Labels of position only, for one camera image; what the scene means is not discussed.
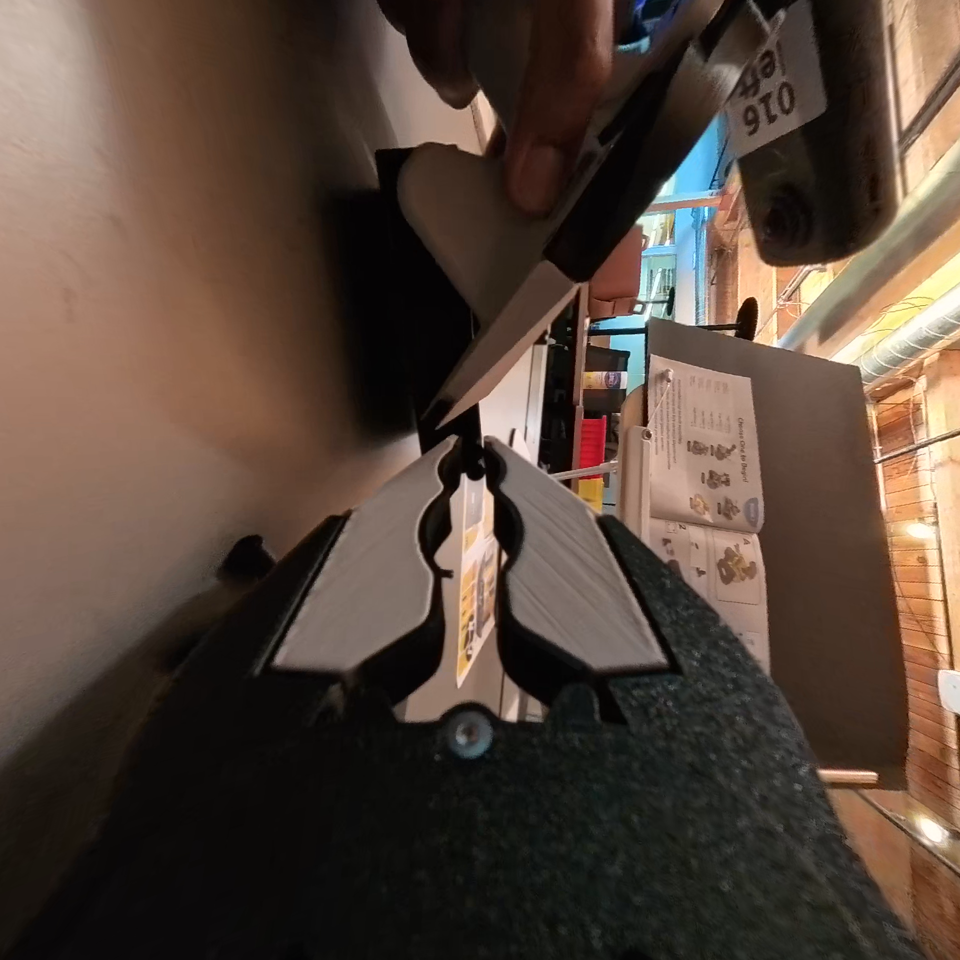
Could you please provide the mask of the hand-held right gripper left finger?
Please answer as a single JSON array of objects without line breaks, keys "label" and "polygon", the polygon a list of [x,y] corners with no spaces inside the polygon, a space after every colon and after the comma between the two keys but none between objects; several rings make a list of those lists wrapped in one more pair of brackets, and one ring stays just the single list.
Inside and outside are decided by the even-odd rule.
[{"label": "hand-held right gripper left finger", "polygon": [[443,656],[437,554],[452,532],[460,440],[445,438],[353,510],[271,654],[279,671],[429,680]]}]

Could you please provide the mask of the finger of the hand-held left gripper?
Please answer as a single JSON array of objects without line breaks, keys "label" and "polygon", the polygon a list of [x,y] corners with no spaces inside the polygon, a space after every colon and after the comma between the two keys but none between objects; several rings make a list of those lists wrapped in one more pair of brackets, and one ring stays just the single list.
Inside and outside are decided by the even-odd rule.
[{"label": "finger of the hand-held left gripper", "polygon": [[397,198],[479,324],[428,408],[448,426],[489,395],[579,285],[546,257],[557,218],[531,219],[514,208],[497,160],[420,145],[401,165]]}]

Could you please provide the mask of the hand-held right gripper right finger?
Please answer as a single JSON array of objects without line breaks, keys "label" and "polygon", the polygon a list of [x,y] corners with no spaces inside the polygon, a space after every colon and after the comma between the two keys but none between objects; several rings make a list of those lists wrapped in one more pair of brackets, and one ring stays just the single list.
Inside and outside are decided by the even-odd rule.
[{"label": "hand-held right gripper right finger", "polygon": [[601,516],[495,437],[485,439],[505,552],[498,642],[510,673],[649,673],[669,666]]}]

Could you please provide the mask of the black perforated plastic plate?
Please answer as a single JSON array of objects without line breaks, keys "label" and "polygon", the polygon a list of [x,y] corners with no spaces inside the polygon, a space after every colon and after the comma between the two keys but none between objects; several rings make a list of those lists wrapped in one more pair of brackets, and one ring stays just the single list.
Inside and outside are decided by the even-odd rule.
[{"label": "black perforated plastic plate", "polygon": [[452,401],[439,399],[447,377],[474,338],[474,316],[402,213],[399,182],[411,148],[374,154],[383,227],[382,263],[387,284],[390,345],[399,358],[401,387],[409,402],[421,454],[449,437],[482,442],[475,403],[442,426]]}]

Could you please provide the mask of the person's left hand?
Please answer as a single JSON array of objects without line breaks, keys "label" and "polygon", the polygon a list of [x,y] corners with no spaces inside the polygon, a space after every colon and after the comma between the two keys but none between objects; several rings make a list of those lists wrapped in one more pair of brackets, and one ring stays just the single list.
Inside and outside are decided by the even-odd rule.
[{"label": "person's left hand", "polygon": [[[460,1],[379,1],[405,38],[414,66],[455,110],[478,85],[467,62],[467,7]],[[532,218],[548,215],[574,171],[592,114],[613,72],[615,41],[633,2],[533,3],[528,58],[515,113],[501,139],[511,203]]]}]

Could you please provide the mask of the yellow grey sticker sheet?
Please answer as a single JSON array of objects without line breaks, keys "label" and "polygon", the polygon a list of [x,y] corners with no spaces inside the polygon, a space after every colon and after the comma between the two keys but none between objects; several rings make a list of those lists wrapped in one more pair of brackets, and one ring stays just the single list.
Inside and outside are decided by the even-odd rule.
[{"label": "yellow grey sticker sheet", "polygon": [[498,542],[494,498],[484,481],[467,479],[463,492],[463,529],[459,630],[455,677],[461,689],[494,628]]}]

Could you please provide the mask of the white booklet stand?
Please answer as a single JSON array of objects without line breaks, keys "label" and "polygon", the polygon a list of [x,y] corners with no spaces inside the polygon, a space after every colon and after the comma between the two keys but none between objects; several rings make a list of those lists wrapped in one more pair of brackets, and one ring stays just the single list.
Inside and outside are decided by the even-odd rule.
[{"label": "white booklet stand", "polygon": [[650,538],[652,433],[646,425],[646,387],[626,396],[620,411],[616,457],[577,469],[554,473],[558,482],[578,482],[590,476],[615,474],[618,477],[616,517],[643,542]]}]

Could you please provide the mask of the white instruction booklet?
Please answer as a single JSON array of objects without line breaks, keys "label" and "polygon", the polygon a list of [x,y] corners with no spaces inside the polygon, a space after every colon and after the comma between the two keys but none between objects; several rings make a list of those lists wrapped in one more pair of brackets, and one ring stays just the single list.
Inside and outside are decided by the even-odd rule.
[{"label": "white instruction booklet", "polygon": [[752,383],[649,355],[649,546],[771,673]]}]

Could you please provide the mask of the black pole with round disc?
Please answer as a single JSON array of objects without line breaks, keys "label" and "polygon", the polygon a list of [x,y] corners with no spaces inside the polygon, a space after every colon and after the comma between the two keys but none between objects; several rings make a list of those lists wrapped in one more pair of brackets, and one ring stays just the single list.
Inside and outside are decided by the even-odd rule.
[{"label": "black pole with round disc", "polygon": [[747,296],[741,302],[734,321],[695,324],[694,329],[727,335],[746,342],[754,342],[759,329],[759,321],[759,302],[754,296]]}]

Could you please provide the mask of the grey backing board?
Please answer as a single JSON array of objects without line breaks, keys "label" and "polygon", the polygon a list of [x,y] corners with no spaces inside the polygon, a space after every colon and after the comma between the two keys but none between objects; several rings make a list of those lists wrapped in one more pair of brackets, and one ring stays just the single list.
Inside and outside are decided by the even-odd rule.
[{"label": "grey backing board", "polygon": [[820,766],[906,789],[906,664],[860,375],[670,320],[650,321],[647,349],[750,379],[773,682]]}]

